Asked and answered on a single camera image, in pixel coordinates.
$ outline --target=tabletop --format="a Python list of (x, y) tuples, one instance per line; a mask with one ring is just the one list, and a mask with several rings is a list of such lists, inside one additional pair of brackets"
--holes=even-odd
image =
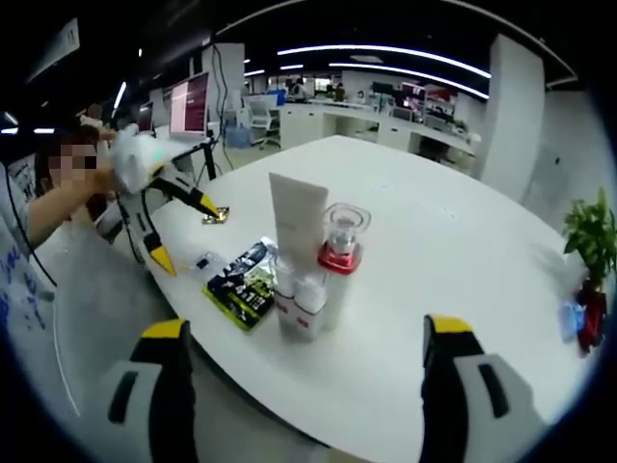
[(445, 143), (457, 150), (474, 154), (474, 149), (468, 145), (465, 140), (451, 133), (444, 133), (435, 128), (427, 127), (423, 123), (410, 123), (397, 118), (393, 118), (387, 114), (375, 113), (374, 111), (363, 111), (361, 109), (354, 109), (353, 107), (338, 107), (326, 104), (297, 104), (287, 103), (285, 106), (292, 106), (294, 109), (300, 109), (304, 111), (321, 111), (324, 114), (333, 116), (341, 116), (343, 118), (363, 119), (371, 121), (372, 123), (387, 123), (394, 127), (400, 127), (401, 129), (409, 129), (412, 133), (420, 135), (422, 137), (432, 138), (439, 142)]
[(172, 202), (153, 214), (173, 259), (216, 251), (225, 259), (261, 236), (276, 238), (268, 173), (330, 189), (372, 214), (362, 264), (341, 326), (313, 343), (281, 335), (276, 315), (250, 334), (201, 294), (188, 275), (157, 284), (215, 362), (249, 395), (314, 439), (379, 462), (416, 461), (423, 439), (423, 317), (454, 315), (531, 386), (534, 406), (556, 421), (589, 362), (560, 338), (557, 310), (564, 240), (482, 183), (426, 159), (330, 137), (217, 178), (204, 189), (228, 205), (228, 222)]

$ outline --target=ceiling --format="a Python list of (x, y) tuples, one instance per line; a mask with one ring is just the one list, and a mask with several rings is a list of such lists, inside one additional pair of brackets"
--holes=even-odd
[[(334, 43), (412, 48), (490, 70), (491, 43), (498, 33), (504, 33), (544, 59), (547, 81), (572, 75), (536, 41), (510, 25), (455, 4), (457, 1), (381, 0), (361, 6), (351, 0), (108, 0), (93, 8), (92, 3), (74, 0), (38, 2), (36, 6), (32, 0), (22, 0), (11, 6), (10, 14), (0, 18), (0, 40), (5, 64), (9, 64), (0, 73), (0, 110), (10, 111), (20, 127), (59, 126), (91, 102), (111, 106), (122, 81), (129, 83), (127, 101), (146, 97), (149, 88), (172, 85), (187, 76), (189, 53), (198, 49), (211, 31), (224, 31), (219, 41), (245, 43), (246, 56), (252, 60), (247, 70), (278, 71), (279, 66), (287, 64), (324, 70), (332, 60), (349, 62), (351, 54), (362, 54), (313, 52), (279, 57), (276, 53), (286, 48)], [(510, 5), (470, 1), (541, 38), (570, 67), (577, 67), (549, 8), (528, 0)], [(280, 3), (288, 5), (226, 30), (235, 21)], [(74, 17), (79, 22), (80, 49), (26, 84), (45, 45)], [(139, 48), (144, 50), (142, 58), (138, 56)], [(404, 55), (369, 54), (377, 54), (386, 66), (426, 72), (488, 91), (487, 79), (462, 69)], [(0, 155), (6, 158), (32, 152), (39, 139), (25, 135), (0, 137)]]

